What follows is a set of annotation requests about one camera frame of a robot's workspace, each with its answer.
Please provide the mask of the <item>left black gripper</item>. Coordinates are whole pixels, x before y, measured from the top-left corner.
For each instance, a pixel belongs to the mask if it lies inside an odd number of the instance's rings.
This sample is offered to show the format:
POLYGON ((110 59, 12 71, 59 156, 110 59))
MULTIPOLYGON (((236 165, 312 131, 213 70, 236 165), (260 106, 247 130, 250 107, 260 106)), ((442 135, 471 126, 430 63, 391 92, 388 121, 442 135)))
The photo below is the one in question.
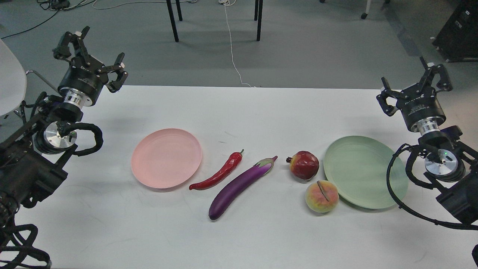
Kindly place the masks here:
MULTIPOLYGON (((86 67, 91 66, 91 56, 84 44, 84 39, 90 27, 85 26, 80 33, 65 32, 56 48, 53 57, 72 64, 75 59, 86 67)), ((125 83, 128 72, 123 63, 125 53, 120 53, 111 66, 102 66, 93 71, 79 65, 70 65, 58 86, 58 92, 66 103, 77 107, 93 106, 97 103, 104 86, 116 93, 125 83), (109 74, 116 74, 115 80, 109 80, 109 74)))

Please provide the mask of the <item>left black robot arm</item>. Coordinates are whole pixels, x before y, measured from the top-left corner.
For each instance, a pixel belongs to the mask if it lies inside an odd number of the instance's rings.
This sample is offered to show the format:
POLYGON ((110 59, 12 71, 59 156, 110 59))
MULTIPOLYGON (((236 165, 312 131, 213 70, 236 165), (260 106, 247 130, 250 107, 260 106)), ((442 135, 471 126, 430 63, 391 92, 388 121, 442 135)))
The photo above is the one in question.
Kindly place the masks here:
POLYGON ((57 95, 42 92, 36 102, 21 102, 17 115, 23 126, 1 143, 1 252, 14 252, 11 260, 2 260, 2 269, 23 267, 49 269, 47 252, 34 247, 38 228, 33 224, 16 225, 14 216, 21 207, 33 208, 52 195, 66 180, 65 164, 73 156, 90 155, 103 145, 103 133, 83 123, 82 108, 93 106, 107 87, 115 93, 123 86, 128 72, 125 54, 106 66, 92 56, 84 44, 90 27, 81 32, 66 32, 53 49, 55 59, 69 67, 57 87, 57 95))

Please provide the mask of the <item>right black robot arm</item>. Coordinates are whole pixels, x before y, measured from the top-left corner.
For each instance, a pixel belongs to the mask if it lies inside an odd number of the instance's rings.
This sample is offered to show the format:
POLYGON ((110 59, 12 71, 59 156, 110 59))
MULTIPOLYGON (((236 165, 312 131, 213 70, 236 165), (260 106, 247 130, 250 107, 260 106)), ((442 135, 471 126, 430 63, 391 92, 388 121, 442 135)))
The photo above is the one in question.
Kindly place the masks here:
POLYGON ((437 99, 437 93, 451 91, 452 83, 444 65, 420 61, 424 74, 419 82, 400 91, 394 91, 386 78, 376 99, 387 116, 401 112, 410 132, 420 133, 416 145, 403 144, 392 155, 386 172, 387 189, 399 208, 425 221, 444 228, 477 230, 478 177, 477 151, 460 140, 463 134, 458 126, 440 129, 446 120, 437 99), (437 202, 446 209, 457 223, 428 218, 408 207, 394 193, 390 183, 391 168, 399 155, 410 153, 405 174, 413 184, 426 189, 437 189, 437 202))

